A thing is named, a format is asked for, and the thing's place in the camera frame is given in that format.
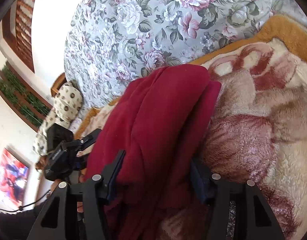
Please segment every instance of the black cable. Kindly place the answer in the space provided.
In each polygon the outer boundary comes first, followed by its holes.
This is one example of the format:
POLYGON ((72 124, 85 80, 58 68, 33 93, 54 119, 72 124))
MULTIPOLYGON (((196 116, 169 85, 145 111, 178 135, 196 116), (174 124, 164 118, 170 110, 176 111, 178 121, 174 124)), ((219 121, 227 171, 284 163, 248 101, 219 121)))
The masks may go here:
POLYGON ((40 201, 45 195, 47 195, 48 193, 50 192, 50 190, 48 190, 45 194, 43 194, 43 196, 41 198, 39 198, 38 200, 36 200, 35 202, 33 203, 30 203, 30 204, 27 204, 27 205, 24 205, 24 206, 19 206, 19 208, 17 210, 13 210, 13 211, 9 211, 9 210, 4 210, 4 209, 1 209, 0 208, 0 211, 4 211, 4 212, 8 212, 8 213, 15 213, 15 212, 18 212, 18 211, 23 211, 23 209, 25 207, 28 207, 28 206, 31 206, 33 204, 36 204, 38 201, 40 201))

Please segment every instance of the fuzzy blanket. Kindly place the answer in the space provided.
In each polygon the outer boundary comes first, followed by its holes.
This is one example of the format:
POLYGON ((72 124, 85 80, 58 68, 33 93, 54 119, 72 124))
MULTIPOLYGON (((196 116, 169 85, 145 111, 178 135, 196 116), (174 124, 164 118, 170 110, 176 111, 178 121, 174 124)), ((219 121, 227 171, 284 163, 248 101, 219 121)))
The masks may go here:
MULTIPOLYGON (((222 88, 200 157, 228 180, 254 180, 286 239, 301 239, 307 231, 307 64, 274 39, 203 66, 222 88)), ((194 201, 162 222, 160 238, 200 239, 207 212, 194 201)), ((233 229, 229 223, 227 239, 233 229)))

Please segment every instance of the silver screw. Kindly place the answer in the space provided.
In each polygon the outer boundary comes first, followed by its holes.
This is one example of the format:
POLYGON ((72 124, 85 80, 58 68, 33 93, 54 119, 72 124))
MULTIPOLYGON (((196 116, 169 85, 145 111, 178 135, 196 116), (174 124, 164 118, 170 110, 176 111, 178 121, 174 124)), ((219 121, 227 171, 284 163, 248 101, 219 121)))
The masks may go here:
POLYGON ((67 183, 66 182, 61 182, 61 183, 59 183, 59 185, 58 185, 58 187, 60 187, 60 188, 64 188, 64 187, 66 187, 67 186, 67 183))
POLYGON ((212 177, 214 180, 219 180, 219 179, 221 179, 221 176, 220 176, 218 173, 212 174, 211 177, 212 177))
POLYGON ((255 182, 251 179, 248 179, 247 180, 247 185, 250 186, 250 187, 253 187, 255 185, 255 182))
POLYGON ((99 175, 99 174, 92 176, 92 180, 94 180, 94 181, 97 181, 97 180, 100 180, 100 179, 101 179, 101 175, 99 175))

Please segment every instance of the folded red garment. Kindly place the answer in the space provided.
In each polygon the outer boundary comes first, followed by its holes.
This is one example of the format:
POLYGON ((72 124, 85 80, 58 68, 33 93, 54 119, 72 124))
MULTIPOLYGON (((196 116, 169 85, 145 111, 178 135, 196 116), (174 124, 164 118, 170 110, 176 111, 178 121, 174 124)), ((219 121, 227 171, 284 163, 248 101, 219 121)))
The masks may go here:
POLYGON ((155 240, 159 222, 187 206, 190 160, 212 116, 219 82, 202 66, 164 67, 130 83, 88 158, 86 178, 126 150, 106 208, 114 239, 155 240))

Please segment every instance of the bedsheet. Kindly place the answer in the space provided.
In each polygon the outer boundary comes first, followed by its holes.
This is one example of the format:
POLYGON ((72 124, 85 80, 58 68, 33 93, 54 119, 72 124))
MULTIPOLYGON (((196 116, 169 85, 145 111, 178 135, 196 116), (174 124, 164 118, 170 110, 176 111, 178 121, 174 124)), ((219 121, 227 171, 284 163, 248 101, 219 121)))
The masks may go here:
POLYGON ((82 0, 65 44, 66 78, 83 94, 84 113, 156 68, 252 37, 278 13, 307 26, 294 0, 82 0))

